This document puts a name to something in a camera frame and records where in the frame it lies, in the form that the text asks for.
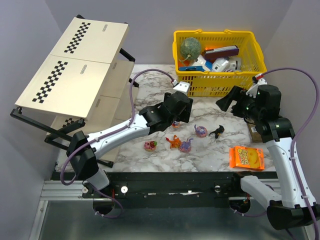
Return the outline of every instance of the checkerboard pattern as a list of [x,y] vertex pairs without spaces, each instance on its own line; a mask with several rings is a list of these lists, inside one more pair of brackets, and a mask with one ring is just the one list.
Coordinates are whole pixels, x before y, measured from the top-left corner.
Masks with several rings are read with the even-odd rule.
[[47,81],[44,82],[44,86],[40,88],[40,91],[37,92],[36,98],[32,99],[32,102],[38,102],[40,104],[44,103],[44,98],[48,97],[48,93],[51,92],[52,87],[56,85],[56,81],[59,80],[59,76],[61,76],[63,70],[65,70],[65,66],[68,63],[58,61],[57,65],[54,66],[54,70],[51,72],[50,76],[47,77]]
[[73,121],[72,118],[70,117],[69,119],[66,119],[64,122],[65,124],[62,125],[63,128],[74,123],[75,121]]
[[66,50],[64,50],[65,53],[73,54],[75,50],[77,49],[77,46],[79,45],[82,38],[85,36],[85,33],[87,32],[87,29],[89,28],[89,25],[91,23],[81,23],[79,29],[76,31],[76,34],[72,38],[72,41],[69,43],[69,45],[66,47]]

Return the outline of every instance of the white marble surface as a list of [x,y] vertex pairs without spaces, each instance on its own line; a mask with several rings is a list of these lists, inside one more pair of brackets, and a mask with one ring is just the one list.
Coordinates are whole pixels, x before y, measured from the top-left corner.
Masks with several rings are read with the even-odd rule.
[[[174,65],[135,65],[131,77],[138,72],[156,68],[176,77]],[[172,92],[170,79],[159,72],[147,72],[136,80],[139,93],[135,101],[136,111],[145,106],[152,106],[163,101],[165,92]],[[230,112],[219,110],[215,104],[216,97],[194,98],[189,123],[181,123],[179,128],[169,127],[164,132],[140,137],[123,144],[112,169],[100,165],[107,172],[225,172],[240,171],[240,168],[229,167],[229,148],[234,146],[251,146],[263,148],[265,170],[275,171],[273,161],[262,143],[252,143],[247,124],[243,119],[234,117]],[[204,126],[208,132],[223,125],[225,132],[215,140],[212,136],[199,138],[195,135],[194,125]],[[172,139],[177,135],[181,141],[193,138],[192,149],[182,153],[177,148],[170,149],[166,137]],[[145,141],[157,141],[156,151],[144,150]],[[56,170],[59,171],[65,161],[65,151],[60,151]]]

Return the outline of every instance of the small figurine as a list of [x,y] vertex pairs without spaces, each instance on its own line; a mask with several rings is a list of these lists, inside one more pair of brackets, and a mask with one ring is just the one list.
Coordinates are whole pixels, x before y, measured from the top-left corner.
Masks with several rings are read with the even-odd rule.
[[193,138],[183,141],[179,147],[179,150],[183,153],[189,153],[191,151],[191,140],[193,140]]
[[219,128],[217,128],[216,130],[210,132],[209,136],[211,134],[214,134],[214,138],[217,139],[224,131],[225,131],[224,126],[219,125]]
[[144,149],[148,152],[153,152],[157,148],[157,142],[156,141],[145,141],[144,142]]
[[195,129],[195,134],[200,138],[204,138],[208,134],[208,131],[204,126],[197,127],[197,125],[195,124],[194,129]]
[[172,148],[178,148],[181,145],[181,141],[180,139],[177,137],[177,135],[173,136],[173,140],[171,141],[169,138],[165,138],[165,140],[167,140],[171,145],[170,145],[170,149]]
[[174,127],[175,129],[177,129],[178,127],[180,127],[180,122],[179,122],[179,121],[173,121],[172,127]]

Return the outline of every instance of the gray wall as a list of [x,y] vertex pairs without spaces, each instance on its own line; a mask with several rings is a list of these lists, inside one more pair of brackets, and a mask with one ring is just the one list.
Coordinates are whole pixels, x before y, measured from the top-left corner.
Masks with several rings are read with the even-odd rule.
[[[43,0],[5,0],[0,7],[0,238],[25,240],[55,153],[45,132],[10,117],[14,103],[61,35]],[[28,113],[50,124],[52,117]]]
[[45,0],[63,32],[73,17],[127,22],[136,63],[172,64],[176,30],[251,30],[264,50],[292,0]]
[[[319,80],[320,2],[318,0],[294,0],[280,24],[264,59],[269,70],[279,67],[296,67],[308,71]],[[315,102],[312,82],[299,72],[282,71],[267,76],[269,84],[282,92],[281,114],[288,117],[297,132],[309,116]],[[297,142],[299,159],[306,180],[320,201],[320,109],[301,134]]]

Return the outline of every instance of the yellow basket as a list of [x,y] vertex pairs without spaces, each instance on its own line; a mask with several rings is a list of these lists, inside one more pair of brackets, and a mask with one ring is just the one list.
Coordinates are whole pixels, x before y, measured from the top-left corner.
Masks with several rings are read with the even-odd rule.
[[[233,86],[248,89],[252,85],[252,77],[267,71],[264,55],[251,31],[210,32],[199,30],[175,31],[172,52],[175,71],[178,80],[190,83],[189,97],[223,97],[230,92]],[[242,72],[209,72],[209,71],[179,71],[178,61],[181,43],[189,37],[198,39],[201,43],[201,52],[206,47],[226,47],[237,45],[241,57]]]

